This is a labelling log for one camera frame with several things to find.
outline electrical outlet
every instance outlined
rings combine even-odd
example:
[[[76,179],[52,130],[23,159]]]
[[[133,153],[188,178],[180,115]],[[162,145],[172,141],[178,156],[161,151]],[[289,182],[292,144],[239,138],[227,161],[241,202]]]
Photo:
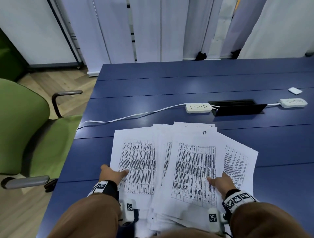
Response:
[[[279,103],[282,107],[305,107],[307,102],[302,98],[286,98],[280,99]]]
[[[187,113],[211,112],[212,106],[209,103],[188,103],[185,105]]]

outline chair backrest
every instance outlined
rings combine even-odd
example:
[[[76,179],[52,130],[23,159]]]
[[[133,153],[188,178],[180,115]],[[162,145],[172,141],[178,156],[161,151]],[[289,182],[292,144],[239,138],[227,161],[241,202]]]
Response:
[[[23,151],[49,114],[49,105],[44,98],[0,78],[0,173],[20,173]]]

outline hand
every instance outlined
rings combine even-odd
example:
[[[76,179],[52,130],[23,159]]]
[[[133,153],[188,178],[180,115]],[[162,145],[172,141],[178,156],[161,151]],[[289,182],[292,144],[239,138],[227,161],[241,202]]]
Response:
[[[210,185],[213,185],[217,188],[217,190],[221,193],[221,197],[223,200],[225,199],[226,194],[229,190],[236,189],[235,185],[232,182],[232,179],[225,172],[222,172],[221,177],[216,177],[215,179],[207,177],[207,181]]]
[[[107,165],[102,165],[101,172],[99,176],[99,181],[111,180],[114,181],[117,185],[121,182],[121,179],[129,173],[129,170],[123,170],[121,172],[113,171]]]

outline white cable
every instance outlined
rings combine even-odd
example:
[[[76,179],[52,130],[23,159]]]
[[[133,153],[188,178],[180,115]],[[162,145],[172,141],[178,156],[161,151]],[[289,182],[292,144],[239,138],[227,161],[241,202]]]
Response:
[[[174,105],[174,106],[170,106],[170,107],[165,107],[163,109],[160,109],[160,110],[157,110],[157,111],[149,111],[149,112],[143,112],[143,113],[139,113],[139,114],[134,114],[134,115],[130,115],[130,116],[125,116],[125,117],[122,117],[122,118],[118,118],[118,119],[115,119],[115,120],[112,120],[112,121],[108,121],[108,122],[102,122],[102,121],[85,121],[83,122],[81,125],[79,125],[79,127],[77,129],[81,129],[85,126],[91,126],[93,125],[93,123],[109,123],[109,122],[116,122],[116,121],[119,121],[119,120],[123,120],[123,119],[126,119],[126,118],[129,118],[129,117],[132,117],[132,116],[140,116],[140,115],[145,115],[145,114],[151,114],[151,113],[154,113],[154,112],[159,112],[159,111],[163,111],[163,110],[166,110],[166,109],[169,109],[169,108],[172,108],[172,107],[176,107],[176,106],[182,106],[182,105],[186,105],[187,103],[182,103],[182,104],[178,104],[178,105]]]
[[[281,103],[270,103],[270,104],[267,104],[267,106],[273,106],[273,105],[280,105]]]

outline green chair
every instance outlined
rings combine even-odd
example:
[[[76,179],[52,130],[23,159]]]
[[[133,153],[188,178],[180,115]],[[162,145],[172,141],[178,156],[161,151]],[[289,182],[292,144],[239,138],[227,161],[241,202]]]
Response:
[[[55,93],[52,104],[58,116],[50,120],[47,101],[30,89],[0,78],[0,174],[5,189],[45,185],[53,191],[72,145],[81,115],[62,117],[56,98],[81,90]]]

